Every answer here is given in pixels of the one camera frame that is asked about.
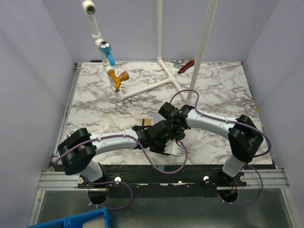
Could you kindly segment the gold credit card stack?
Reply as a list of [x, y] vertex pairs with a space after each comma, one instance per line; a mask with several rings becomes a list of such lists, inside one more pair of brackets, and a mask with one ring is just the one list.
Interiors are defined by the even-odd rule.
[[140, 126], [150, 126], [152, 124], [152, 120], [150, 118], [140, 118], [139, 125]]

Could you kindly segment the silver VIP card stack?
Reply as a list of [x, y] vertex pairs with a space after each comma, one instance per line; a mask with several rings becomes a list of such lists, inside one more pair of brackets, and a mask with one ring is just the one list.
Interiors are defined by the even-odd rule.
[[163, 117], [159, 113], [153, 113], [153, 122], [157, 123], [163, 120]]

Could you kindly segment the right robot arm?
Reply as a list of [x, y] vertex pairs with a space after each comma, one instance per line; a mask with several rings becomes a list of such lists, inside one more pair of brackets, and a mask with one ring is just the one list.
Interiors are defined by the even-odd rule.
[[264, 140], [261, 132], [246, 115], [223, 118], [201, 113], [190, 105], [178, 109], [168, 102], [161, 106], [158, 113], [171, 128], [169, 135], [173, 139], [182, 139], [184, 130], [196, 128], [215, 133], [229, 141], [232, 155], [218, 175], [219, 182], [224, 186], [235, 182], [237, 173], [253, 160]]

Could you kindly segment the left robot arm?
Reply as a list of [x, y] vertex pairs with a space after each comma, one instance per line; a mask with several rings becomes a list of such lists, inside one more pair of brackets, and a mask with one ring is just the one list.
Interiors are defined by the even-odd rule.
[[162, 120], [155, 125], [135, 125], [118, 133], [91, 134], [81, 128], [67, 137], [58, 147], [65, 175], [80, 174], [96, 188], [105, 183], [105, 175], [93, 158], [105, 152], [124, 149], [146, 149], [160, 154], [170, 154], [176, 140], [171, 137], [170, 125]]

